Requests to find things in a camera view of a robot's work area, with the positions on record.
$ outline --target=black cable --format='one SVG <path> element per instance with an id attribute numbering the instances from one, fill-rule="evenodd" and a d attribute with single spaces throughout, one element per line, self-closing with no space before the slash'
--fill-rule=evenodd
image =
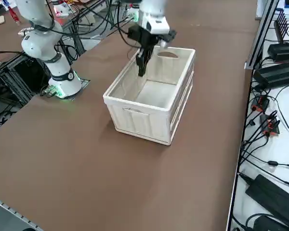
<path id="1" fill-rule="evenodd" d="M 268 119 L 274 119 L 276 117 L 277 111 L 273 111 L 269 116 Z M 251 137 L 247 140 L 247 142 L 251 141 L 254 135 L 256 135 L 257 131 L 259 131 L 262 126 L 266 123 L 267 121 L 263 121 L 259 127 L 255 130 L 255 132 L 251 135 Z"/>
<path id="2" fill-rule="evenodd" d="M 48 0 L 46 0 L 46 2 L 47 2 L 47 5 L 48 5 L 49 12 L 52 14 L 52 17 L 54 18 L 53 11 L 52 11 L 52 9 L 50 7 L 50 4 L 49 4 Z"/>
<path id="3" fill-rule="evenodd" d="M 70 60 L 76 61 L 76 60 L 79 58 L 79 53 L 78 53 L 78 51 L 77 51 L 77 49 L 76 49 L 75 47 L 73 47 L 73 46 L 71 46 L 71 45 L 66 45 L 66 44 L 64 44 L 64 45 L 61 45 L 61 44 L 55 45 L 55 47 L 59 47 L 59 46 L 66 51 L 66 54 L 67 54 L 67 56 L 68 56 L 68 58 L 69 58 Z M 75 50 L 75 52 L 76 52 L 76 56 L 75 56 L 75 57 L 73 57 L 73 56 L 71 55 L 71 53 L 70 53 L 70 51 L 68 50 L 68 48 L 72 48 L 72 49 Z"/>
<path id="4" fill-rule="evenodd" d="M 260 137 L 258 137 L 258 138 L 253 139 L 252 141 L 246 142 L 246 143 L 244 143 L 244 144 L 254 143 L 254 142 L 258 141 L 258 140 L 261 140 L 261 139 L 262 139 L 263 137 L 265 137 L 265 136 L 267 136 L 267 135 L 262 135 L 262 136 L 260 136 Z"/>
<path id="5" fill-rule="evenodd" d="M 245 226 L 248 227 L 248 224 L 250 222 L 251 219 L 253 219 L 254 217 L 260 217 L 260 216 L 265 216 L 268 218 L 274 218 L 274 219 L 278 219 L 276 218 L 276 216 L 271 215 L 271 214 L 266 214 L 266 213 L 256 213 L 254 215 L 251 215 L 249 218 L 247 218 L 246 222 L 245 222 Z"/>
<path id="6" fill-rule="evenodd" d="M 98 5 L 98 4 L 100 4 L 101 2 L 102 2 L 102 1 L 98 1 L 98 2 L 96 2 L 94 5 Z M 89 11 L 93 12 L 93 10 L 91 10 L 89 7 L 87 7 L 87 6 L 85 6 L 85 7 L 86 7 Z M 40 27 L 44 28 L 44 29 L 47 30 L 47 31 L 52 31 L 52 32 L 55 32 L 55 33 L 57 33 L 57 34 L 64 35 L 64 36 L 66 36 L 66 37 L 75 38 L 76 36 L 87 35 L 87 34 L 93 32 L 93 31 L 97 30 L 101 25 L 102 25 L 102 23 L 101 23 L 97 28 L 95 28 L 94 30 L 88 31 L 88 32 L 85 32 L 85 33 L 81 33 L 81 34 L 80 34 L 80 33 L 64 33 L 64 32 L 56 31 L 56 30 L 49 29 L 49 28 L 46 28 L 46 27 L 43 27 L 43 26 L 40 26 Z"/>
<path id="7" fill-rule="evenodd" d="M 251 112 L 247 115 L 246 119 L 248 119 L 248 118 L 252 115 L 252 113 L 253 113 L 254 111 L 255 111 L 255 110 L 251 111 Z"/>
<path id="8" fill-rule="evenodd" d="M 119 32 L 119 34 L 120 34 L 120 36 L 121 36 L 121 38 L 122 38 L 122 40 L 124 41 L 124 43 L 125 44 L 127 44 L 128 46 L 130 46 L 130 47 L 133 47 L 133 48 L 140 48 L 140 47 L 138 47 L 138 46 L 133 46 L 133 45 L 131 45 L 131 44 L 129 44 L 126 40 L 125 40 L 125 38 L 124 38 L 124 36 L 123 36 L 123 34 L 122 34 L 122 30 L 121 30 L 121 28 L 120 28 L 120 24 L 119 24 L 119 14 L 120 14 L 120 2 L 118 2 L 118 14 L 117 14 L 117 25 L 118 25 L 118 32 Z"/>
<path id="9" fill-rule="evenodd" d="M 241 222 L 239 222 L 233 214 L 231 214 L 231 217 L 243 230 L 245 230 L 246 227 Z"/>
<path id="10" fill-rule="evenodd" d="M 286 86 L 284 86 L 284 87 L 278 92 L 278 94 L 277 94 L 276 97 L 275 97 L 275 101 L 276 101 L 276 99 L 278 98 L 279 94 L 280 94 L 284 89 L 286 89 L 286 88 L 288 88 L 288 87 L 289 87 L 289 84 L 286 85 Z"/>
<path id="11" fill-rule="evenodd" d="M 266 145 L 268 144 L 268 142 L 269 142 L 269 137 L 266 137 L 265 143 L 264 143 L 263 145 L 260 145 L 259 147 L 255 148 L 255 149 L 251 150 L 251 152 L 248 153 L 248 155 L 247 155 L 246 157 L 244 157 L 245 150 L 243 150 L 244 153 L 243 153 L 242 161 L 240 162 L 240 165 L 242 165 L 242 164 L 244 163 L 244 161 L 247 161 L 247 160 L 248 160 L 250 154 L 252 154 L 253 152 L 257 151 L 257 150 L 260 149 L 260 148 L 263 148 L 264 146 L 266 146 Z"/>
<path id="12" fill-rule="evenodd" d="M 279 125 L 279 123 L 280 123 L 280 120 L 277 121 L 277 122 L 273 125 L 273 128 L 277 127 L 277 126 Z M 253 141 L 250 141 L 250 139 L 249 139 L 248 141 L 243 142 L 243 145 L 242 145 L 241 151 L 240 151 L 239 165 L 243 164 L 243 162 L 250 156 L 251 153 L 257 151 L 259 148 L 264 147 L 264 146 L 268 143 L 268 141 L 269 141 L 269 136 L 270 136 L 269 133 L 267 133 L 267 134 L 265 134 L 265 135 L 262 135 L 261 137 L 257 138 L 259 135 L 262 134 L 262 132 L 263 132 L 263 131 L 261 130 L 261 131 L 256 135 L 256 137 L 254 138 Z M 252 143 L 254 143 L 255 141 L 259 140 L 260 138 L 262 138 L 262 137 L 264 137 L 264 136 L 267 137 L 266 143 L 265 143 L 264 145 L 261 145 L 261 146 L 255 148 L 254 150 L 252 150 L 252 151 L 247 155 L 247 157 L 244 157 L 245 152 L 250 148 L 250 146 L 252 145 Z"/>
<path id="13" fill-rule="evenodd" d="M 272 59 L 271 56 L 268 56 L 268 57 L 265 57 L 264 59 L 262 59 L 261 62 L 259 63 L 259 68 L 262 67 L 262 64 L 265 60 L 269 60 L 269 59 Z"/>
<path id="14" fill-rule="evenodd" d="M 280 164 L 278 163 L 277 161 L 273 161 L 273 160 L 269 160 L 269 161 L 264 161 L 258 157 L 256 157 L 255 155 L 253 154 L 250 154 L 250 156 L 254 157 L 255 159 L 259 160 L 260 162 L 264 163 L 264 164 L 267 164 L 269 166 L 273 166 L 273 167 L 277 167 L 277 166 L 286 166 L 286 167 L 289 167 L 289 164 Z"/>
<path id="15" fill-rule="evenodd" d="M 284 184 L 289 185 L 289 182 L 288 182 L 288 181 L 285 181 L 285 180 L 283 180 L 283 179 L 281 179 L 281 178 L 279 178 L 279 177 L 273 175 L 272 173 L 270 173 L 270 172 L 264 170 L 263 168 L 259 167 L 258 165 L 254 164 L 253 162 L 251 162 L 251 161 L 248 160 L 248 159 L 245 159 L 245 160 L 246 160 L 247 162 L 249 162 L 251 165 L 254 165 L 254 166 L 255 166 L 256 168 L 258 168 L 259 170 L 261 170 L 261 171 L 265 172 L 266 174 L 270 175 L 271 177 L 273 177 L 273 178 L 275 178 L 275 179 L 277 179 L 277 180 L 283 182 Z"/>
<path id="16" fill-rule="evenodd" d="M 254 125 L 255 125 L 254 120 L 255 120 L 256 118 L 258 118 L 262 113 L 264 113 L 264 111 L 259 112 L 253 119 L 251 119 L 251 120 L 245 125 L 244 129 L 246 129 L 246 128 L 248 127 L 248 125 L 254 126 Z"/>
<path id="17" fill-rule="evenodd" d="M 79 2 L 80 2 L 86 9 L 88 9 L 88 10 L 91 11 L 92 13 L 96 14 L 97 16 L 99 16 L 100 18 L 102 18 L 104 21 L 109 22 L 112 26 L 116 27 L 117 29 L 120 28 L 120 25 L 115 25 L 115 24 L 113 24 L 111 21 L 107 20 L 106 17 L 103 17 L 103 16 L 101 16 L 98 12 L 95 12 L 94 10 L 90 9 L 84 2 L 81 2 L 81 0 L 79 0 Z"/>
<path id="18" fill-rule="evenodd" d="M 4 53 L 14 53 L 14 54 L 19 54 L 19 55 L 23 55 L 29 59 L 32 59 L 32 57 L 30 57 L 29 55 L 27 55 L 24 52 L 20 52 L 20 51 L 0 51 L 0 54 L 4 54 Z"/>
<path id="19" fill-rule="evenodd" d="M 283 114 L 282 111 L 280 110 L 279 102 L 278 102 L 277 98 L 274 98 L 273 96 L 270 96 L 270 95 L 268 95 L 268 97 L 271 98 L 271 99 L 274 99 L 274 101 L 277 103 L 277 107 L 278 107 L 278 110 L 279 110 L 279 112 L 280 112 L 280 115 L 281 115 L 281 117 L 283 118 L 286 127 L 289 129 L 289 124 L 288 124 L 288 122 L 286 121 L 286 119 L 285 119 L 285 117 L 284 117 L 284 114 Z"/>

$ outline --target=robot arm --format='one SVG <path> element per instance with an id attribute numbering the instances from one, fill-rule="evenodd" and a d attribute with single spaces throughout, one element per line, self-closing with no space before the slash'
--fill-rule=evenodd
<path id="1" fill-rule="evenodd" d="M 136 56 L 139 76 L 145 74 L 146 66 L 152 57 L 154 46 L 159 42 L 166 45 L 171 42 L 176 32 L 170 30 L 164 16 L 167 0 L 121 0 L 140 3 L 139 18 L 136 25 L 129 28 L 128 37 L 140 43 L 141 48 Z M 61 4 L 62 0 L 52 0 Z M 26 54 L 42 60 L 52 76 L 49 85 L 56 90 L 56 96 L 65 98 L 81 90 L 81 81 L 70 67 L 63 53 L 54 49 L 61 39 L 60 24 L 50 17 L 43 0 L 16 0 L 20 14 L 29 20 L 34 30 L 22 41 Z"/>
<path id="2" fill-rule="evenodd" d="M 34 30 L 22 41 L 24 52 L 42 60 L 48 67 L 51 78 L 51 94 L 63 99 L 81 90 L 81 81 L 73 71 L 65 55 L 54 49 L 63 32 L 61 25 L 55 21 L 45 8 L 43 0 L 16 0 L 20 14 L 29 20 Z"/>
<path id="3" fill-rule="evenodd" d="M 139 42 L 141 45 L 136 56 L 136 63 L 139 67 L 138 75 L 143 76 L 152 57 L 154 46 L 160 42 L 161 47 L 167 47 L 168 43 L 174 39 L 176 32 L 170 30 L 165 17 L 167 0 L 133 1 L 133 3 L 139 2 L 141 3 L 138 22 L 129 28 L 128 38 Z"/>

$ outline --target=brown table surface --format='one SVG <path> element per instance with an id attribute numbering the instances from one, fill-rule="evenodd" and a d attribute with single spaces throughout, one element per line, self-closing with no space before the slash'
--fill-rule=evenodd
<path id="1" fill-rule="evenodd" d="M 248 95 L 256 0 L 169 0 L 194 88 L 170 147 L 115 131 L 103 93 L 127 63 L 118 34 L 73 65 L 74 102 L 33 98 L 0 128 L 0 200 L 46 231 L 219 231 Z"/>

